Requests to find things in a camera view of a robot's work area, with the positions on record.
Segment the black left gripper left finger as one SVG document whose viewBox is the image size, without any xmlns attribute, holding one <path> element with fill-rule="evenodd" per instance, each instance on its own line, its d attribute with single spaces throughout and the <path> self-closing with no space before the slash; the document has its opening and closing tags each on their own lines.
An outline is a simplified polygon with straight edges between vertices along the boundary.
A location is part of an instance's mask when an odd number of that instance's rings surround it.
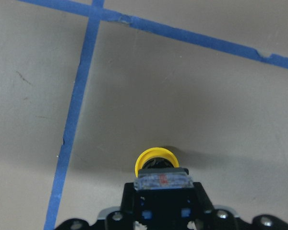
<svg viewBox="0 0 288 230">
<path fill-rule="evenodd" d="M 124 185 L 120 207 L 106 216 L 106 230 L 133 230 L 135 228 L 135 200 L 134 183 Z"/>
</svg>

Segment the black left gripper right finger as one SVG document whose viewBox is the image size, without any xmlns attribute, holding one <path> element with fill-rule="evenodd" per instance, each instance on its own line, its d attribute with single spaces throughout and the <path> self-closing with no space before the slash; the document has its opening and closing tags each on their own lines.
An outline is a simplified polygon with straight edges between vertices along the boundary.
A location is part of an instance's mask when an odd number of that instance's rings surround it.
<svg viewBox="0 0 288 230">
<path fill-rule="evenodd" d="M 195 194 L 195 216 L 203 222 L 204 230 L 239 230 L 238 222 L 232 212 L 212 204 L 203 185 L 193 182 Z"/>
</svg>

